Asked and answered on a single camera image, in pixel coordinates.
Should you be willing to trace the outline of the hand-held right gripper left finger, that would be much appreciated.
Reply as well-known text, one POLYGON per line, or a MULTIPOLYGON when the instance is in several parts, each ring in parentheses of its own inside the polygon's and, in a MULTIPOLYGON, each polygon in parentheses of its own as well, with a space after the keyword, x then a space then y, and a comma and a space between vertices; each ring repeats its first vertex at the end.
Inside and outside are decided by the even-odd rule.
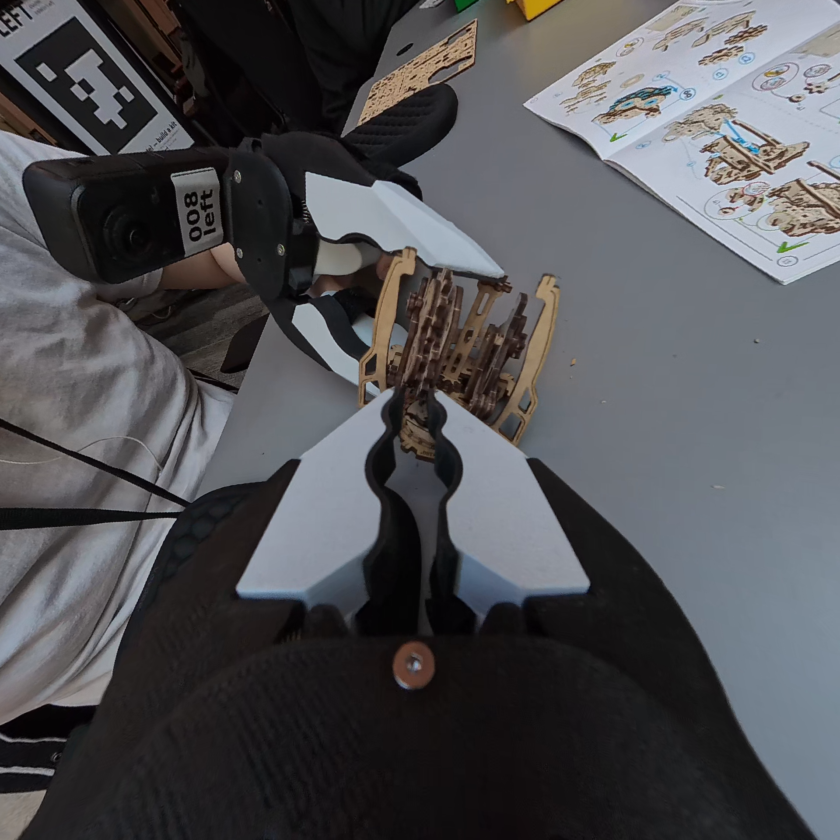
POLYGON ((404 634, 404 499, 387 485, 402 410, 386 390, 289 462, 241 599, 333 606, 360 634, 404 634))

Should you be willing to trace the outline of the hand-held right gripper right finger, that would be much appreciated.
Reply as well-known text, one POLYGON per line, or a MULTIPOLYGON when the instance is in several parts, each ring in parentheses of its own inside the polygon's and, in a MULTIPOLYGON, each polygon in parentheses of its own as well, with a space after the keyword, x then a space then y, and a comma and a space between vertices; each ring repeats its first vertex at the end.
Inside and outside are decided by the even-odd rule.
POLYGON ((587 593, 590 579, 525 454, 441 392, 429 396, 429 431, 445 488, 431 627, 477 627, 499 603, 587 593))

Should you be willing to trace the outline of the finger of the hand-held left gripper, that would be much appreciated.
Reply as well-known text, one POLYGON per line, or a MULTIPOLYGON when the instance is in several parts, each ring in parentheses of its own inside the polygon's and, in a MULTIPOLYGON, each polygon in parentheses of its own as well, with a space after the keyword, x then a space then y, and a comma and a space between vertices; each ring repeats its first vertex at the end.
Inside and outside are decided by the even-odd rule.
POLYGON ((392 254, 410 248, 429 268, 489 280, 506 276, 471 237, 393 182, 360 185, 307 172, 305 201, 322 241, 365 242, 392 254))
POLYGON ((350 296, 321 296, 295 307, 291 324, 335 374, 358 385, 360 362, 373 340, 367 304, 350 296))

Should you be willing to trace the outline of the wooden gear model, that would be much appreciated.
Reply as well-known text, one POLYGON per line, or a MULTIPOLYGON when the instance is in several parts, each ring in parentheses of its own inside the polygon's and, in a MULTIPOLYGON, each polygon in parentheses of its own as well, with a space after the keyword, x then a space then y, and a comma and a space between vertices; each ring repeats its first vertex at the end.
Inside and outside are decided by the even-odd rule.
POLYGON ((430 392, 446 394, 511 444, 518 446, 538 404, 536 384, 548 358, 560 307, 553 275, 543 275, 534 296, 542 309, 528 330, 529 296, 518 295, 509 317, 491 324, 496 301, 512 292, 511 283, 478 280, 465 321, 464 290, 451 269, 433 269, 406 303, 407 336, 392 343, 401 282, 417 267, 417 251, 405 248, 393 257, 376 304, 372 343, 359 363, 359 407, 368 389, 404 395, 400 446, 404 453, 433 462, 435 443, 429 429, 430 392))

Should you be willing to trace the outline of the person's left forearm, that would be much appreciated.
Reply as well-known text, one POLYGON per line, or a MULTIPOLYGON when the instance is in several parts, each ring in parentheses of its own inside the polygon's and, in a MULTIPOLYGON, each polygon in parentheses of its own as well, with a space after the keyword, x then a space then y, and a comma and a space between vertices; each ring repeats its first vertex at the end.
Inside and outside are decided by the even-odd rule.
POLYGON ((245 284, 235 250, 224 243, 163 268, 159 288, 166 291, 215 290, 245 284))

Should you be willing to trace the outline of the laser-cut wooden parts sheet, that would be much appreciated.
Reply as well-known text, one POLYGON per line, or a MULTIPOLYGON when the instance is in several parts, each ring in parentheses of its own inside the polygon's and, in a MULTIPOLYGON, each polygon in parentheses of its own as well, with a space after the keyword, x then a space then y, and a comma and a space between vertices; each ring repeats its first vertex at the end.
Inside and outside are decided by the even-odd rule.
POLYGON ((478 20, 475 18, 449 37, 377 80, 365 100, 357 126, 369 122, 414 93, 443 83, 476 62, 478 20))

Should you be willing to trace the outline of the person's left hand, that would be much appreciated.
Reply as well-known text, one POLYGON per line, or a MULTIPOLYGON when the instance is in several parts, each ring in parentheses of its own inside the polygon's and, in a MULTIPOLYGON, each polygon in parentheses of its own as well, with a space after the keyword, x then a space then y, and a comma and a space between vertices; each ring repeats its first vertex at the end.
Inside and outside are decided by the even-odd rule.
POLYGON ((332 273, 314 275, 313 282, 308 290, 308 295, 311 298, 320 298, 324 295, 332 295, 338 291, 360 288, 377 298, 392 262, 392 255, 381 254, 374 264, 362 266, 349 274, 340 275, 332 273))

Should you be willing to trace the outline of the black and white marker sign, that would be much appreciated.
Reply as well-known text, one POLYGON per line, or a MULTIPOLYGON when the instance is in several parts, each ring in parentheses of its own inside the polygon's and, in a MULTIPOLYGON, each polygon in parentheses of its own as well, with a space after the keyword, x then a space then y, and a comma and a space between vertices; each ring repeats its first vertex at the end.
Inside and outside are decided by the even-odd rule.
POLYGON ((80 2, 2 2, 2 69, 94 154, 185 150, 174 105, 80 2))

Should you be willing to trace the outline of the operator in grey shirt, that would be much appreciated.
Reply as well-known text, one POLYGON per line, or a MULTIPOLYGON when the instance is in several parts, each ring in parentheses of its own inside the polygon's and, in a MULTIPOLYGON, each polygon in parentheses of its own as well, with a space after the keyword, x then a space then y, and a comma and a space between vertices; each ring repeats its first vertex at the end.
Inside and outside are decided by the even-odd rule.
MULTIPOLYGON (((77 155, 2 132, 1 415, 194 498, 234 395, 194 379, 113 303, 159 289, 76 278, 49 254, 23 188, 35 161, 77 155)), ((1 720, 95 706, 169 520, 2 532, 1 720)))

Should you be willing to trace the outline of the illustrated instruction booklet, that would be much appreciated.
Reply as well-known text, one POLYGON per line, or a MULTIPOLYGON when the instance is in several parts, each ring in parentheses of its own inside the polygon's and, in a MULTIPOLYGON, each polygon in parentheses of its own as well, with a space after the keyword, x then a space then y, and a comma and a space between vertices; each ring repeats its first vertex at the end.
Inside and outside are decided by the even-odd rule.
POLYGON ((838 55, 838 2, 675 2, 523 106, 788 285, 839 260, 838 55))

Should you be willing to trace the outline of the person's dark trousers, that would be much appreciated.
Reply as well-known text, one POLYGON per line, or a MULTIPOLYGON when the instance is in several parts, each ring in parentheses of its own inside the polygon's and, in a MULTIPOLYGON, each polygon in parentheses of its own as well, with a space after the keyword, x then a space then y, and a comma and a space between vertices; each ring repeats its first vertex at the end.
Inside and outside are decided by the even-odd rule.
POLYGON ((19 838, 40 807, 62 753, 95 706, 46 705, 1 726, 1 838, 19 838))

